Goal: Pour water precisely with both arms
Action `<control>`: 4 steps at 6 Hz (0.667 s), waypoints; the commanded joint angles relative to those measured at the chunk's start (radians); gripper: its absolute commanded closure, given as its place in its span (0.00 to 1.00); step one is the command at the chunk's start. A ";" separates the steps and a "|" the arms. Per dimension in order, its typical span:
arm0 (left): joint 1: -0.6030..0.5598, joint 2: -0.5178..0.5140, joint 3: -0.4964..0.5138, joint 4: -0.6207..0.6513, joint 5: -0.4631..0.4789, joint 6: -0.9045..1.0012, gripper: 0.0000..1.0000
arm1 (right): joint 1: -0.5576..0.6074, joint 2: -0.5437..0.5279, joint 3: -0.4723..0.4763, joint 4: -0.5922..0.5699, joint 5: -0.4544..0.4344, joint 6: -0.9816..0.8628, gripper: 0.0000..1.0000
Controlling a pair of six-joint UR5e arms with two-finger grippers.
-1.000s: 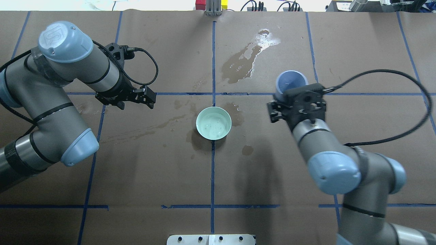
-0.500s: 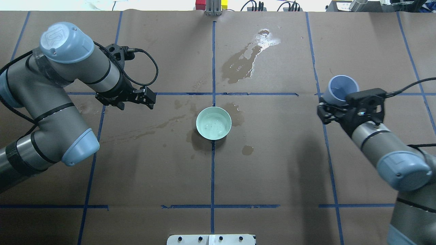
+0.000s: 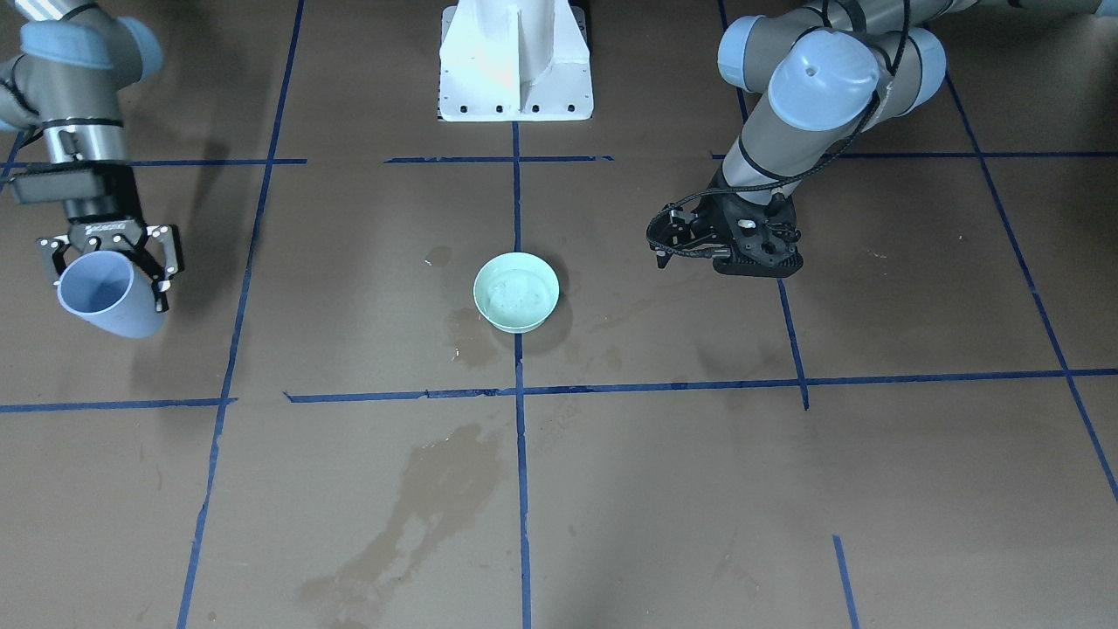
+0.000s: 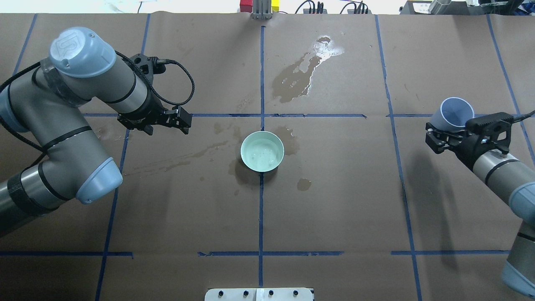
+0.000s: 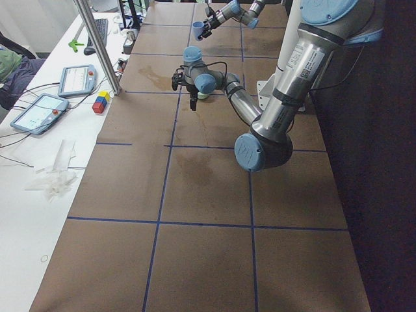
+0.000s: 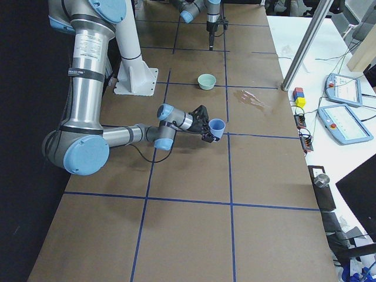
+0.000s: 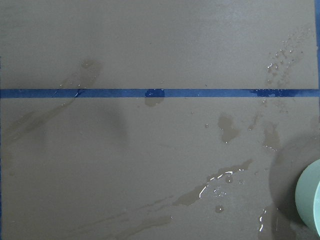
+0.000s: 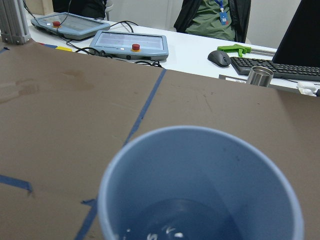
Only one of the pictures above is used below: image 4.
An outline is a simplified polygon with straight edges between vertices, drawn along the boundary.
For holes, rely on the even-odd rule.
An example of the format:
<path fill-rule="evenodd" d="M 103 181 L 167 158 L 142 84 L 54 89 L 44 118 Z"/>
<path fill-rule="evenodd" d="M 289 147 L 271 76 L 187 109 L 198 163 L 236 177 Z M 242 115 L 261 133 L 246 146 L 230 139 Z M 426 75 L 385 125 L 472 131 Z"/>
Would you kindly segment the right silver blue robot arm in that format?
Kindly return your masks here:
<path fill-rule="evenodd" d="M 535 296 L 535 174 L 510 154 L 511 128 L 517 117 L 492 114 L 468 120 L 458 132 L 426 123 L 426 144 L 456 157 L 522 220 L 501 273 L 510 289 Z"/>

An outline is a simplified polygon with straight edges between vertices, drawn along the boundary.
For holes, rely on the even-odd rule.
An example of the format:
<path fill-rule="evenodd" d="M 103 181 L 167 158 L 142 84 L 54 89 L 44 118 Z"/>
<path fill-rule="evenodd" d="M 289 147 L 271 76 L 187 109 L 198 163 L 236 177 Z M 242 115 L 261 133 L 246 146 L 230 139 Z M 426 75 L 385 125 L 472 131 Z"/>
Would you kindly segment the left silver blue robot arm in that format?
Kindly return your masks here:
<path fill-rule="evenodd" d="M 126 57 L 92 29 L 71 27 L 53 40 L 48 57 L 1 85 L 1 124 L 37 149 L 29 167 L 1 184 L 5 236 L 71 199 L 90 204 L 122 184 L 122 172 L 80 107 L 98 98 L 128 130 L 152 135 L 153 126 L 189 133 L 192 115 L 153 87 L 153 76 L 177 61 Z"/>

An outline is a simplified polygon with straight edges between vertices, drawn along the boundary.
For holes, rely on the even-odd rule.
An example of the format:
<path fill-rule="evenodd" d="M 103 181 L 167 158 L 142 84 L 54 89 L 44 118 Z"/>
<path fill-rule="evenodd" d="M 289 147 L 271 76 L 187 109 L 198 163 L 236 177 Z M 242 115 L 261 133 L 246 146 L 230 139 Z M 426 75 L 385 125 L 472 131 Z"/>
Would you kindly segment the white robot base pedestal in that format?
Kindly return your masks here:
<path fill-rule="evenodd" d="M 209 289 L 205 301 L 314 301 L 313 289 L 296 288 L 220 288 Z"/>

